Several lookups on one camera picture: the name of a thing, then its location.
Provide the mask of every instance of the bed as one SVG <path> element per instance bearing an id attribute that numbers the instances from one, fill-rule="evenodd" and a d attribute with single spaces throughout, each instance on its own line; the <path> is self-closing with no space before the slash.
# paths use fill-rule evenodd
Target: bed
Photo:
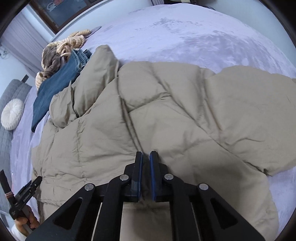
<path id="1" fill-rule="evenodd" d="M 24 103 L 27 102 L 27 95 L 30 92 L 31 86 L 23 83 L 19 80 L 12 80 L 7 88 L 5 89 L 4 93 L 0 98 L 0 111 L 2 112 L 3 108 L 6 104 L 15 98 L 20 99 Z M 0 138 L 1 138 L 1 151 L 0 151 L 0 169 L 3 169 L 7 175 L 7 179 L 9 184 L 12 184 L 12 176 L 10 175 L 10 144 L 13 139 L 13 131 L 8 131 L 3 128 L 0 124 Z M 5 198 L 5 195 L 0 190 L 0 212 L 8 213 L 9 211 L 9 204 Z"/>
<path id="2" fill-rule="evenodd" d="M 296 77 L 296 68 L 267 38 L 242 22 L 190 4 L 158 5 L 130 13 L 90 36 L 83 50 L 92 53 L 109 45 L 121 65 L 130 61 L 174 61 L 209 68 L 215 73 L 245 65 L 270 73 Z M 31 132 L 34 87 L 28 93 L 21 122 L 11 141 L 10 167 L 14 193 L 31 179 L 31 149 L 38 145 L 47 114 Z M 296 207 L 296 168 L 269 177 L 279 214 L 278 234 Z M 36 215 L 37 204 L 29 203 Z"/>

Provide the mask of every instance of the bed sheet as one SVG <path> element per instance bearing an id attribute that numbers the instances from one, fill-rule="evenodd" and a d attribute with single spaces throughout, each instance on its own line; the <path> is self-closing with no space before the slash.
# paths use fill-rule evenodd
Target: bed sheet
<path id="1" fill-rule="evenodd" d="M 157 5 L 130 13 L 94 33 L 83 49 L 109 45 L 121 64 L 175 61 L 215 73 L 234 65 L 296 77 L 296 68 L 272 41 L 225 14 L 192 4 Z M 279 233 L 296 207 L 296 168 L 269 177 Z"/>
<path id="2" fill-rule="evenodd" d="M 16 194 L 25 184 L 32 179 L 31 149 L 39 145 L 45 123 L 49 118 L 49 112 L 38 124 L 35 133 L 31 131 L 33 118 L 33 104 L 37 97 L 36 87 L 32 87 L 25 101 L 25 108 L 19 125 L 13 132 L 10 148 L 10 170 L 12 177 L 12 192 Z M 39 218 L 37 201 L 31 198 L 28 205 Z"/>

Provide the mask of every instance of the denim jeans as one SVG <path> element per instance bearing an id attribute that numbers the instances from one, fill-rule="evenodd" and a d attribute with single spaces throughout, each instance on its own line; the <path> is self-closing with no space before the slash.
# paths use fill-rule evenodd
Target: denim jeans
<path id="1" fill-rule="evenodd" d="M 32 132 L 49 111 L 52 97 L 74 82 L 89 61 L 91 53 L 88 50 L 72 50 L 68 62 L 53 76 L 40 85 L 37 98 L 33 105 Z"/>

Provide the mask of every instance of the human hand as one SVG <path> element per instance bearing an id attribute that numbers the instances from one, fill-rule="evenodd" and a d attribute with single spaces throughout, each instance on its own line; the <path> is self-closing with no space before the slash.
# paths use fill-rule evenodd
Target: human hand
<path id="1" fill-rule="evenodd" d="M 27 208 L 30 212 L 30 217 L 29 217 L 30 228 L 32 228 L 32 229 L 37 228 L 40 224 L 39 224 L 37 218 L 34 216 L 32 209 L 29 206 L 27 206 Z M 24 229 L 23 225 L 26 224 L 27 221 L 28 221 L 28 219 L 24 218 L 24 217 L 19 217 L 15 220 L 16 228 L 18 229 L 18 231 L 20 231 L 26 237 L 29 236 L 29 233 Z"/>

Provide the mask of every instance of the white round pillow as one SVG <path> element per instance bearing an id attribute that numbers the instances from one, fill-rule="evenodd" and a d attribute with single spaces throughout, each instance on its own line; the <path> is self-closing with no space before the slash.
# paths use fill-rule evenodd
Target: white round pillow
<path id="1" fill-rule="evenodd" d="M 24 112 L 24 103 L 20 99 L 13 99 L 7 103 L 1 114 L 1 124 L 4 129 L 14 130 Z"/>

